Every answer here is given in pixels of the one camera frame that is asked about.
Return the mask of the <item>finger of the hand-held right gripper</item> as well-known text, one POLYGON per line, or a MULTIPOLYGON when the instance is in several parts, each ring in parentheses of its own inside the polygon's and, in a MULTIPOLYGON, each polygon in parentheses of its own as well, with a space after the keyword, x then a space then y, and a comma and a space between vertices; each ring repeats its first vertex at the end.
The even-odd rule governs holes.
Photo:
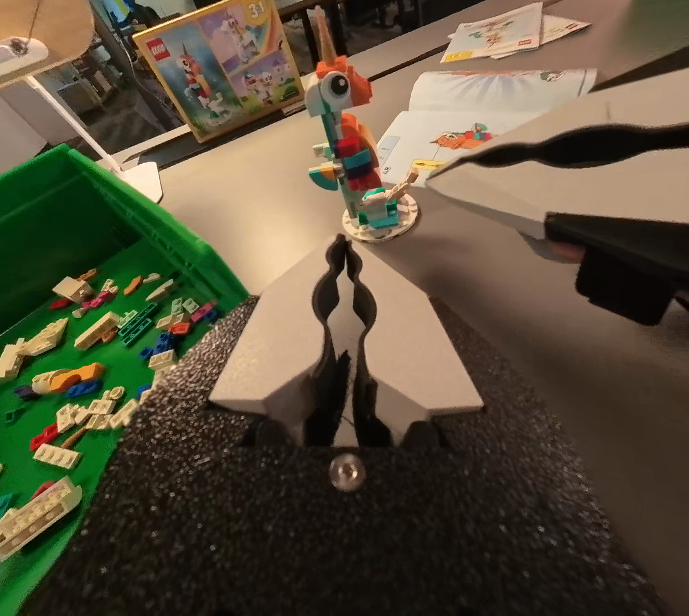
POLYGON ((600 90, 457 158, 436 178, 688 177, 688 140, 642 140, 688 126, 688 69, 600 90))
POLYGON ((533 161, 488 168, 456 159, 430 176, 425 187, 538 239, 545 237, 549 214, 687 224, 688 149, 574 169, 533 161))

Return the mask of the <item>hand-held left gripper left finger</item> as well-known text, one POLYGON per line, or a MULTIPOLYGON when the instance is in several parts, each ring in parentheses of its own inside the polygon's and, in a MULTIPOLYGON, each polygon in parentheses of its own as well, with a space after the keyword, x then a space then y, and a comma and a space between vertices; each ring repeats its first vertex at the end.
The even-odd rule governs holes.
POLYGON ((353 358, 348 251, 343 234, 330 236, 266 287, 211 404, 277 422, 297 445, 338 443, 353 358))

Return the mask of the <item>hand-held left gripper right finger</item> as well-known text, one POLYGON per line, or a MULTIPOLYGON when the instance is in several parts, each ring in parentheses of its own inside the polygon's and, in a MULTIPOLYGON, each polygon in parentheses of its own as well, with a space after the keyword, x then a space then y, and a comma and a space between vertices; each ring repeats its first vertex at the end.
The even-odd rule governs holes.
POLYGON ((357 243, 347 275, 364 325, 352 396, 359 446, 399 445, 416 422, 483 408, 426 293, 357 243))

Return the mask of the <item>tan lego piece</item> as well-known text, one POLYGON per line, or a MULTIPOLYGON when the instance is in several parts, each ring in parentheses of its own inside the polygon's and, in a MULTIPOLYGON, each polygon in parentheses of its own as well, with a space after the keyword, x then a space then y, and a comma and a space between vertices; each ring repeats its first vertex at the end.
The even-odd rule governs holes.
POLYGON ((395 200, 399 197, 403 197, 406 193, 407 190, 417 181, 419 176, 419 171, 417 167, 411 167, 408 172, 405 174, 405 177, 403 178, 402 181, 399 183, 395 184, 392 188, 386 189, 385 191, 385 200, 390 202, 392 200, 395 200))

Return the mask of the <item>orange lego seahorse model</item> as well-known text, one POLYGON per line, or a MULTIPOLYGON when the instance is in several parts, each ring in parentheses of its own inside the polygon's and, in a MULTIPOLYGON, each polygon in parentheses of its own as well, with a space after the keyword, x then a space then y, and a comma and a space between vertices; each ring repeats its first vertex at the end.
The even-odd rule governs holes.
POLYGON ((306 85, 305 106, 310 117, 321 119, 327 140, 313 146, 322 164, 309 169, 309 178, 323 190, 341 193, 346 206, 342 225, 351 237, 362 243, 397 238, 415 224, 418 205, 407 193, 390 202, 385 200, 385 191, 390 188, 383 186, 373 135, 347 112, 371 101, 371 82, 345 55, 336 54, 321 7, 315 7, 313 19, 321 59, 306 85))

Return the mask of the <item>green bin with lego pieces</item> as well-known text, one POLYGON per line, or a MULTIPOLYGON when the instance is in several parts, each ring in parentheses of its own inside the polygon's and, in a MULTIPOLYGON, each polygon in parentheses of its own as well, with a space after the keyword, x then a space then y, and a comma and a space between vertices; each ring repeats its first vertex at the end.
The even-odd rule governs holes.
POLYGON ((69 316, 107 279, 122 293, 150 274, 184 280, 221 316, 114 437, 81 509, 1 563, 2 615, 170 615, 193 567, 221 567, 210 475, 249 420, 208 398, 256 302, 211 245, 73 150, 1 178, 1 344, 69 316))

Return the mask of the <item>pile of loose lego pieces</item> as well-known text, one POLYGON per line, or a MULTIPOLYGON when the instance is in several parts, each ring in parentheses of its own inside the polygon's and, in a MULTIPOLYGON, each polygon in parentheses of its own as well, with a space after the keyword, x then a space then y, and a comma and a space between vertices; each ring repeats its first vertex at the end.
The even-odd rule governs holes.
POLYGON ((1 562, 80 510, 114 437, 221 316, 182 279, 132 279, 1 345, 1 562))

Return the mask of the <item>yellow lego set box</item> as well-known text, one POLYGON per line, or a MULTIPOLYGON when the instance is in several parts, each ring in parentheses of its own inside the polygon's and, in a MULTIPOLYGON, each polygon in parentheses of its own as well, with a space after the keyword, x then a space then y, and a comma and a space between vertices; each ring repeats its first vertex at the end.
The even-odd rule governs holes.
POLYGON ((133 35, 200 144, 304 97, 275 0, 223 0, 133 35))

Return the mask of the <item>closed instruction booklet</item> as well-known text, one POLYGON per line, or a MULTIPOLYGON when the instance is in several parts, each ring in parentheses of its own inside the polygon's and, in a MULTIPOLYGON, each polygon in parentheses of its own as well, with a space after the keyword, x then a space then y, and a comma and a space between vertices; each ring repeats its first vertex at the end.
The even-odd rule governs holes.
POLYGON ((545 14, 536 6, 514 9, 495 17, 475 31, 489 50, 488 56, 499 60, 522 51, 535 51, 546 43, 580 32, 590 23, 545 14))
POLYGON ((494 58, 540 47, 543 3, 528 4, 492 18, 460 24, 441 63, 494 58))

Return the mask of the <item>open instruction booklet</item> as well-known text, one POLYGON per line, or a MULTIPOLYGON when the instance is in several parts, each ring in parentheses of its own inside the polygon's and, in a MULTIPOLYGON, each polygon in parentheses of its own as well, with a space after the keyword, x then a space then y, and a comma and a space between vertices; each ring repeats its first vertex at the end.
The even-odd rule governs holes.
POLYGON ((415 166, 422 187, 435 168, 586 95, 597 75, 594 68, 421 74, 408 109, 378 142, 383 184, 415 166))

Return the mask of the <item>white desk lamp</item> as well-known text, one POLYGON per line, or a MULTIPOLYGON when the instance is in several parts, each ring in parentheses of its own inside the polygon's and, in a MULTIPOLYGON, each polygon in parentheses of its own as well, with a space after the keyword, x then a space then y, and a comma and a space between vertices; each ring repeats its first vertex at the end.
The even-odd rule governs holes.
POLYGON ((1 88, 19 82, 29 86, 117 177, 159 203, 163 189, 156 164, 143 163, 124 170, 64 102, 38 80, 41 73, 81 57, 90 47, 94 32, 89 0, 1 0, 1 88))

